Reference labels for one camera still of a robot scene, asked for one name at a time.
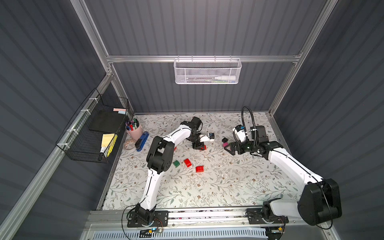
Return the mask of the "dark green lego brick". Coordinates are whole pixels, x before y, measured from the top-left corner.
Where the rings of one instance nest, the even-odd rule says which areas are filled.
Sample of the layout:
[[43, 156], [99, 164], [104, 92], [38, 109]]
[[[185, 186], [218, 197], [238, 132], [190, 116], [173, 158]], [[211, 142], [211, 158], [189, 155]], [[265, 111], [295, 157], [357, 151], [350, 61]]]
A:
[[179, 161], [174, 161], [174, 162], [173, 162], [173, 165], [177, 168], [177, 167], [179, 167], [181, 164], [180, 164]]

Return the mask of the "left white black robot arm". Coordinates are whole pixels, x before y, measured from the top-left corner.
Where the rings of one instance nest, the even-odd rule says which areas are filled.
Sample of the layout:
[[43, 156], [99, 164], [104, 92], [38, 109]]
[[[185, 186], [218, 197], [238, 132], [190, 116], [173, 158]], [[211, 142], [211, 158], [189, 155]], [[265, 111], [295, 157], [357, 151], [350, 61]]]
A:
[[183, 121], [171, 133], [153, 138], [147, 154], [148, 177], [142, 199], [135, 205], [134, 213], [137, 221], [145, 226], [152, 224], [155, 218], [157, 195], [162, 178], [173, 163], [175, 147], [184, 140], [192, 142], [195, 150], [205, 150], [205, 142], [215, 140], [214, 133], [201, 134], [202, 121], [193, 117], [191, 121]]

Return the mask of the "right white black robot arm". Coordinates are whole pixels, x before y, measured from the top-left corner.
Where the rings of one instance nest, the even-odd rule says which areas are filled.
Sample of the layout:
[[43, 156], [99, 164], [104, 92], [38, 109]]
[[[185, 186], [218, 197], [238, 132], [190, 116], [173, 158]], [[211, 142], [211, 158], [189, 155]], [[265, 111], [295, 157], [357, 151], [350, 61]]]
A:
[[234, 142], [225, 146], [231, 155], [249, 153], [263, 157], [282, 170], [297, 186], [300, 199], [282, 198], [265, 201], [261, 216], [270, 223], [274, 218], [293, 217], [304, 220], [310, 226], [340, 218], [342, 204], [339, 185], [333, 179], [325, 179], [296, 160], [282, 144], [270, 141], [265, 127], [256, 126], [247, 133], [245, 126], [233, 128]]

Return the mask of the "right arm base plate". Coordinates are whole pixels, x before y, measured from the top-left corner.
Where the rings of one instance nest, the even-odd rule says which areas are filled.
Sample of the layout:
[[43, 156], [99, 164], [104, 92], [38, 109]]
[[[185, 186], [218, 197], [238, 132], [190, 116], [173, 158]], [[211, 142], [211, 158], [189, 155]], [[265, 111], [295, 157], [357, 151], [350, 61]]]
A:
[[249, 224], [287, 224], [289, 219], [286, 216], [276, 216], [269, 209], [248, 208], [245, 213]]

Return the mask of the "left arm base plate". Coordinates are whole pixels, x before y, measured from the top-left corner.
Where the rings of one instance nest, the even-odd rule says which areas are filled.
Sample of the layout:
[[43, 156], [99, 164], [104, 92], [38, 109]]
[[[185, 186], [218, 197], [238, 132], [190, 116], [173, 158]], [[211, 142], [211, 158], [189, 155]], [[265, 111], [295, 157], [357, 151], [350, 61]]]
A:
[[137, 213], [131, 211], [127, 214], [127, 227], [139, 228], [139, 227], [167, 227], [169, 220], [168, 211], [152, 211], [143, 213]]

